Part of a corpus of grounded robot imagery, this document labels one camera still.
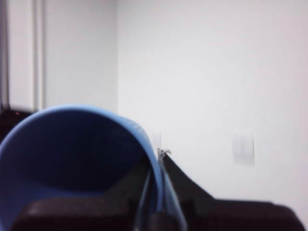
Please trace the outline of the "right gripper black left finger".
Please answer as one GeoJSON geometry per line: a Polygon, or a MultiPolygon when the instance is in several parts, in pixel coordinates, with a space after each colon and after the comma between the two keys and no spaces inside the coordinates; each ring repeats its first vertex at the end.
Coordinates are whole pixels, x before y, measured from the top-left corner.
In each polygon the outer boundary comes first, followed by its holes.
{"type": "Polygon", "coordinates": [[[150,162],[143,157],[102,195],[52,197],[29,203],[14,220],[12,230],[130,231],[150,178],[150,162]]]}

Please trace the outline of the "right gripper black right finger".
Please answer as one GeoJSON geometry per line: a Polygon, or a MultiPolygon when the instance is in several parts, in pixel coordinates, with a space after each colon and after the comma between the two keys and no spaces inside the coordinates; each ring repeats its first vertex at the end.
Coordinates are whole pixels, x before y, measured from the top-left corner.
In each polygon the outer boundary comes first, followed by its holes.
{"type": "Polygon", "coordinates": [[[160,151],[165,208],[184,231],[303,231],[295,212],[260,201],[222,200],[211,196],[160,151]]]}

